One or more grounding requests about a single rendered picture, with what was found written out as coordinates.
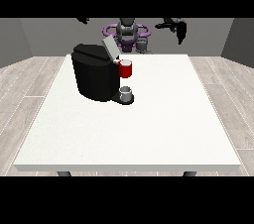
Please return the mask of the pale grey machine lid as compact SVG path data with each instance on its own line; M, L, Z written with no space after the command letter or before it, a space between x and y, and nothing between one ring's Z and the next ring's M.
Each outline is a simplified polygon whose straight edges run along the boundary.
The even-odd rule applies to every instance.
M120 55L120 51L112 36L108 36L102 40L104 47L106 48L110 58L116 60Z

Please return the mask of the small grey coffee pod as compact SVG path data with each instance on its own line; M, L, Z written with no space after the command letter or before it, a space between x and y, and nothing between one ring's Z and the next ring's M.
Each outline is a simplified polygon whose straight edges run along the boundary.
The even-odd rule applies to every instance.
M138 53L144 54L147 51L148 40L138 39L136 42L136 51Z

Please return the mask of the black coffee machine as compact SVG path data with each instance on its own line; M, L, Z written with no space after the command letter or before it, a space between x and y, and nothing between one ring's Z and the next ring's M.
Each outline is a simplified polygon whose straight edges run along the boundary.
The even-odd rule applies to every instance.
M84 97L100 102L115 101L122 105L134 102L120 100L119 57L112 60L104 46L79 44L73 48L71 60L78 91Z

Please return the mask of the red pod holder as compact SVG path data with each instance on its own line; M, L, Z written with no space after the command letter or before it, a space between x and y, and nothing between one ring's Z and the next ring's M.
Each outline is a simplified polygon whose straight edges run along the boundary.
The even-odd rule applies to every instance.
M118 62L119 76L128 78L132 75L132 61L130 59L121 59Z

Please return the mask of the small grey cup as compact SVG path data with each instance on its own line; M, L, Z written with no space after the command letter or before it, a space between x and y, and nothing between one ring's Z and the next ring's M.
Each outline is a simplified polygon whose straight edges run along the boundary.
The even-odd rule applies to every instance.
M129 86L122 86L119 88L120 100L128 102L132 98L132 90Z

